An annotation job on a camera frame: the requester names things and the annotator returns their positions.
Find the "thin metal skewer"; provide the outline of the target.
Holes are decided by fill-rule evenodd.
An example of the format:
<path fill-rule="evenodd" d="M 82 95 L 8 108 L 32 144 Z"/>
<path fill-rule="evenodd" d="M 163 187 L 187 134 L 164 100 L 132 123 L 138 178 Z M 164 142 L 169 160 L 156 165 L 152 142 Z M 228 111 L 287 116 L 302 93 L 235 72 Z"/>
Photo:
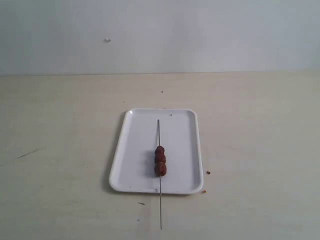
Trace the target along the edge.
<path fill-rule="evenodd" d="M 160 133 L 160 120 L 157 120 L 158 126 L 158 145 L 161 145 L 161 133 Z M 163 218 L 162 218 L 162 179 L 161 174 L 159 176 L 159 217 L 160 217 L 160 230 L 163 229 Z"/>

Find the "white rectangular plastic tray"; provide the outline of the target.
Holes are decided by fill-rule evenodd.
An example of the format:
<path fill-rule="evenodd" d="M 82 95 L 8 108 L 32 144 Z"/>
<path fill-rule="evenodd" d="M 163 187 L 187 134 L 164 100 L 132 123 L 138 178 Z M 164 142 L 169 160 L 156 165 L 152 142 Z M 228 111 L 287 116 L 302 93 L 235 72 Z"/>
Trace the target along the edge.
<path fill-rule="evenodd" d="M 191 195 L 203 188 L 198 116 L 191 109 L 133 108 L 125 113 L 119 134 L 109 184 L 128 193 L 160 193 L 155 174 L 155 150 L 164 147 L 166 175 L 162 194 Z"/>

